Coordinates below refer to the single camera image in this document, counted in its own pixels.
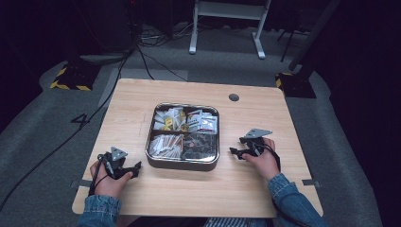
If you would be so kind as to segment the pile of white red-label packets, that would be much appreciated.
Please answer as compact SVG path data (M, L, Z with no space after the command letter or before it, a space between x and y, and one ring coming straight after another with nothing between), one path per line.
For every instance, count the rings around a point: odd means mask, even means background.
M186 125L189 132L218 133L218 117L203 110L196 110L187 115Z

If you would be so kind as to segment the square metal compartment tray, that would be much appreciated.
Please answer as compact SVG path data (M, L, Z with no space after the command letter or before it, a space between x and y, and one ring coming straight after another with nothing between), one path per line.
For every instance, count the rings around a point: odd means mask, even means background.
M196 110L203 110L204 112L211 113L212 115L215 115L218 117L218 133L216 136L218 137L218 156L210 162L200 162L200 161L192 161L192 160L184 160L182 158L180 159L165 159L165 158L156 158L152 157L149 155L149 146L150 142L154 139L155 136L160 135L160 134L181 134L183 138L187 136L190 133L194 132L189 132L187 131L160 131L160 130L155 130L153 128L154 125L154 120L153 117L155 116L156 111L167 111L169 108L183 108L183 111L186 114L186 117L189 113L194 112ZM148 140L146 144L146 155L148 158L148 162L151 166L153 167L159 167L159 168L169 168L169 169L182 169L182 170L194 170L194 171L211 171L214 169L218 163L218 158L219 158L219 113L218 110L215 109L214 107L210 106L201 106L201 105L190 105L190 104L181 104L181 103L160 103L158 104L153 111L152 118L151 118L151 123L150 123L150 129L148 133Z

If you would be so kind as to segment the pile of white yellow packets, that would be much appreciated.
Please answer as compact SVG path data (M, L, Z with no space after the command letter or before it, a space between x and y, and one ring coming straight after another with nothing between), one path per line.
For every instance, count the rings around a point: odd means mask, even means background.
M156 111L153 117L155 130L187 131L186 114L183 108L169 108L167 111Z

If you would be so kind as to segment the person's right hand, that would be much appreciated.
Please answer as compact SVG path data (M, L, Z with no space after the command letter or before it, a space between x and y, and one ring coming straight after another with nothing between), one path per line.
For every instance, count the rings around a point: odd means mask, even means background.
M244 153L242 158L251 163L256 171L267 181L271 180L280 173L274 156L268 150L265 150L258 157Z

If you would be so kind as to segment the person's striped clothing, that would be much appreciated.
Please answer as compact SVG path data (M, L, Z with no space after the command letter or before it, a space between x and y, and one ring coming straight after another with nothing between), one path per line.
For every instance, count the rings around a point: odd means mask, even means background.
M209 218L202 227L274 227L266 218Z

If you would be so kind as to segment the pile of black packets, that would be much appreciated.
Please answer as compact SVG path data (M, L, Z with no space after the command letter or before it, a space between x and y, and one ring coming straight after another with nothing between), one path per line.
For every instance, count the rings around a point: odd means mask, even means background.
M218 137L208 133L190 133L183 139L184 160L210 162L218 156Z

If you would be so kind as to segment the pile of white brown sachets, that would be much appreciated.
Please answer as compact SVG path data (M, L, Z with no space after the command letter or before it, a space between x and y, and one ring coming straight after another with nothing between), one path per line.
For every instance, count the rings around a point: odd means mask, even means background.
M150 142L149 155L156 158L180 159L183 152L181 134L160 134Z

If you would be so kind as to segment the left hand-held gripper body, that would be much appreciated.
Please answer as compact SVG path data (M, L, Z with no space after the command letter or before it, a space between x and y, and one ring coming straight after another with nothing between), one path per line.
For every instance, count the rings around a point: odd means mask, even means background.
M100 163L104 164L107 174L111 178L118 180L129 171L127 168L123 167L127 155L128 153L126 151L111 147L111 151L99 154L97 159Z

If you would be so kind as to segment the dark slanted stand pole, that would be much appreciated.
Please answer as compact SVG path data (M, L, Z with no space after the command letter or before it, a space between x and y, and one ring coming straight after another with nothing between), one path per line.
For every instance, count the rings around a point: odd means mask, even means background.
M319 35L322 33L323 28L336 11L339 3L340 0L329 0L327 5L320 12L320 16L315 20L315 24L312 27L309 35L301 44L300 50L295 54L294 58L290 62L288 66L289 70L293 71L298 64L302 64L305 61L307 53L311 51L312 45L316 42Z

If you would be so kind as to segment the black yellow striped stand base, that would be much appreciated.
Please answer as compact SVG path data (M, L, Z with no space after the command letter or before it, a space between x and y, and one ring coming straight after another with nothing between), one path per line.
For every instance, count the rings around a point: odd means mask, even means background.
M308 79L301 79L296 74L278 73L275 75L276 86L285 97L315 98L316 94Z
M50 84L50 88L92 91L99 70L98 66L78 68L66 63Z

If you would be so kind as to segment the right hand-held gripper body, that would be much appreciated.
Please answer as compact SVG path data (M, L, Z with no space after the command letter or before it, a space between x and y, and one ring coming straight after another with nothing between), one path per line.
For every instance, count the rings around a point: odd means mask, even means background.
M251 129L244 137L249 138L247 147L251 150L252 156L260 156L268 146L265 144L263 137L272 134L272 131Z

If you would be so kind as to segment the person's left hand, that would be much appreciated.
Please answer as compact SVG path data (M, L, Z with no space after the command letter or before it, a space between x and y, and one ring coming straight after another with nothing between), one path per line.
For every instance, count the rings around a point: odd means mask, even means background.
M126 183L131 179L132 173L128 172L118 180L111 178L105 166L96 161L90 167L91 175L94 179L94 194L119 198Z

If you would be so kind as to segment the white metal stand frame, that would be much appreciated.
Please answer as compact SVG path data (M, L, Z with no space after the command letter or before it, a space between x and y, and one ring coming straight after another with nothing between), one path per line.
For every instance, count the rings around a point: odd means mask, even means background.
M258 22L257 31L252 33L252 39L258 58L264 60L266 54L261 44L260 36L269 13L270 3L271 0L266 0L263 6L251 6L195 0L193 9L193 28L188 52L192 55L197 52L198 21L200 16L244 19Z

